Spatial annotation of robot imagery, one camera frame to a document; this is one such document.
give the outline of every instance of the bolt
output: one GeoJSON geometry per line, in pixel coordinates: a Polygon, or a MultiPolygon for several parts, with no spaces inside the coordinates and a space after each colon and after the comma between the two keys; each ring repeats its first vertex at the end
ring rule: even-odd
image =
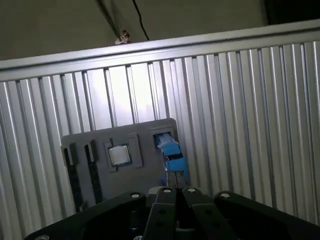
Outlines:
{"type": "Polygon", "coordinates": [[[133,193],[133,194],[131,194],[131,197],[136,199],[136,198],[140,197],[140,194],[139,193],[133,193]]]}
{"type": "Polygon", "coordinates": [[[230,198],[230,195],[228,193],[222,193],[220,196],[225,198],[225,199],[230,198]]]}
{"type": "Polygon", "coordinates": [[[36,239],[34,240],[49,240],[49,236],[48,235],[42,235],[42,236],[38,236],[36,239]]]}

